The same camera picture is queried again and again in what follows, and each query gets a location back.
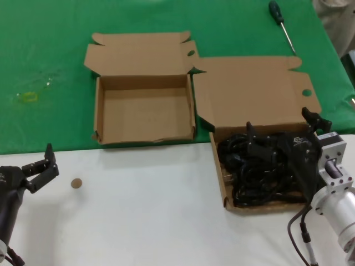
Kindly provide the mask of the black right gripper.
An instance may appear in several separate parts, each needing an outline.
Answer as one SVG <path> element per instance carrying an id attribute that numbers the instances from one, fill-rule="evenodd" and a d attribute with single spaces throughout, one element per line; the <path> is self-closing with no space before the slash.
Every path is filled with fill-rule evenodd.
<path id="1" fill-rule="evenodd" d="M 246 123 L 247 153 L 266 162 L 276 162 L 278 148 L 286 158 L 288 168 L 292 171 L 306 202 L 310 203 L 321 185 L 318 169 L 319 152 L 316 146 L 305 136 L 318 136 L 329 133 L 332 122 L 324 119 L 317 112 L 307 107 L 301 112 L 307 125 L 301 136 L 287 132 L 282 134 L 259 136 L 248 121 Z"/>

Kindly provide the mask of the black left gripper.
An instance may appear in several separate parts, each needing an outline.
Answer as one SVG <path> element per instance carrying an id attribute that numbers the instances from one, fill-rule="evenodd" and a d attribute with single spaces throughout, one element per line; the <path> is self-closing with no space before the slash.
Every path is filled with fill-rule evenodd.
<path id="1" fill-rule="evenodd" d="M 52 144 L 44 159 L 19 166 L 1 166 L 1 241 L 9 242 L 16 223 L 24 191 L 36 193 L 59 175 Z"/>

